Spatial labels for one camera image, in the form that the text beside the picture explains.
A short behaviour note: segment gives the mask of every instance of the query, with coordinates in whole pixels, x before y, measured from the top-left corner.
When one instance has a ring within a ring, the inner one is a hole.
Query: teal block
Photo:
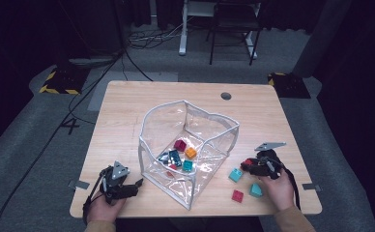
[[[234,168],[233,171],[230,173],[229,178],[237,183],[239,179],[242,177],[242,175],[243,172],[241,170]]]
[[[254,183],[253,185],[251,185],[250,195],[254,197],[261,197],[263,195],[262,189],[260,188],[259,185],[257,185],[257,183]]]
[[[193,162],[190,161],[190,160],[185,160],[185,161],[184,161],[184,166],[183,166],[182,169],[183,169],[184,171],[189,172],[189,171],[191,171],[192,167],[193,167]]]

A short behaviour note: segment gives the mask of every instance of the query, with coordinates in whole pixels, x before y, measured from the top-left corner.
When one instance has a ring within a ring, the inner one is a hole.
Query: table
[[[179,55],[187,54],[187,43],[188,43],[188,16],[213,16],[215,2],[195,2],[184,0],[184,10],[182,16],[182,35],[181,43],[179,45]],[[247,44],[248,54],[251,56],[253,51],[253,41],[251,40],[252,33],[248,33],[245,37],[245,43]],[[257,58],[257,52],[254,52],[253,59]]]
[[[222,92],[232,99],[223,100]],[[118,160],[130,169],[125,184],[142,178],[138,159],[138,137],[145,114],[153,107],[186,100],[209,112],[239,121],[236,146],[210,183],[188,211],[176,200],[145,180],[137,196],[129,198],[119,218],[139,217],[210,217],[262,216],[276,212],[267,195],[255,198],[248,194],[253,183],[263,184],[245,173],[238,183],[228,176],[247,158],[255,157],[254,148],[263,142],[285,141],[275,149],[281,161],[294,173],[300,190],[303,213],[319,214],[321,203],[315,190],[304,190],[311,183],[303,158],[290,130],[275,90],[270,85],[111,81],[106,89],[100,115],[84,161],[80,180],[90,183],[88,189],[76,190],[71,215],[82,217],[82,204],[90,194],[101,170]],[[245,193],[243,203],[231,199],[233,190]]]

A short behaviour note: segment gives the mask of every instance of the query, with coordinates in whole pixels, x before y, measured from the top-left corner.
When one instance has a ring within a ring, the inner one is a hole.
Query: person's right hand
[[[279,211],[283,211],[295,205],[293,186],[284,168],[281,168],[280,177],[275,180],[268,176],[259,177],[259,179],[267,187],[269,197]]]

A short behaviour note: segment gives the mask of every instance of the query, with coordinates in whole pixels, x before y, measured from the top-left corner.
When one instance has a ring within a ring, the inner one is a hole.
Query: chair
[[[256,32],[256,38],[253,43],[253,49],[250,56],[250,65],[253,63],[253,57],[256,50],[259,35],[263,27],[260,25],[260,13],[256,11],[262,0],[218,0],[214,7],[214,17],[211,28],[208,32],[206,41],[212,33],[212,51],[210,65],[213,62],[215,46],[232,46],[234,44],[219,43],[215,44],[216,33],[241,33],[245,34],[244,40],[251,32]]]

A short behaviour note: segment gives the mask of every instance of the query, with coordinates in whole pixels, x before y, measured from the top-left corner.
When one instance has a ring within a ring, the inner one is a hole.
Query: plastic container
[[[212,179],[236,144],[239,123],[220,114],[209,113],[187,101],[175,101],[151,109],[143,120],[138,156],[142,175],[188,210]],[[197,155],[189,159],[177,151],[183,140]],[[189,168],[181,163],[185,160]]]

